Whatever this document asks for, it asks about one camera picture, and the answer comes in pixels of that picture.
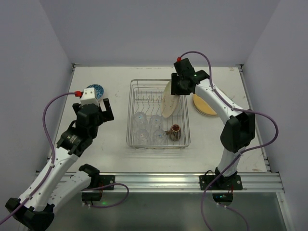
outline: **metal wire basket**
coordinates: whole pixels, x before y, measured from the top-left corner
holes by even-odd
[[[134,79],[130,83],[129,106],[128,106],[128,127],[126,142],[134,148],[185,148],[189,146],[190,131],[187,110],[186,96],[180,96],[180,103],[172,116],[163,118],[163,129],[170,130],[171,126],[177,124],[181,128],[180,140],[172,141],[169,137],[164,145],[140,145],[134,140],[133,116],[137,112],[146,114],[147,120],[153,115],[161,115],[161,102],[164,89],[170,79]]]

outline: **white wall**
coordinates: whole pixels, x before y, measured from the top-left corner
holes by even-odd
[[[281,0],[244,65],[252,105],[273,116],[277,141],[267,148],[269,162],[279,171],[297,230],[307,230],[307,99],[308,1]],[[272,126],[259,120],[263,140]]]
[[[54,96],[67,92],[71,64],[38,0],[0,1],[0,219],[5,203],[18,197],[41,170],[49,148],[42,112]],[[48,111],[55,134],[64,100]],[[0,230],[16,230],[13,218]]]
[[[214,65],[242,64],[279,2],[40,1],[70,60],[105,66],[172,65],[189,50],[205,52]]]

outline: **ceramic cup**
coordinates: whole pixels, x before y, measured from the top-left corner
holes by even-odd
[[[179,141],[181,139],[181,133],[181,128],[177,124],[172,125],[170,130],[166,131],[166,134],[169,135],[172,141]]]

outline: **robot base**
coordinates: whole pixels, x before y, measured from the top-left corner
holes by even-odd
[[[207,185],[220,174],[219,170],[215,169],[213,175],[201,175],[199,176],[200,189],[204,190]],[[221,176],[214,184],[209,187],[209,190],[243,190],[241,176],[235,172],[229,177]]]

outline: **plate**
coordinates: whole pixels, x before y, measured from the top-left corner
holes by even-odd
[[[201,114],[206,116],[217,116],[217,113],[207,104],[207,102],[196,94],[193,95],[193,104]]]
[[[171,95],[171,81],[169,81],[165,87],[162,103],[161,112],[164,118],[168,118],[172,115],[175,109],[178,107],[180,102],[179,95]]]

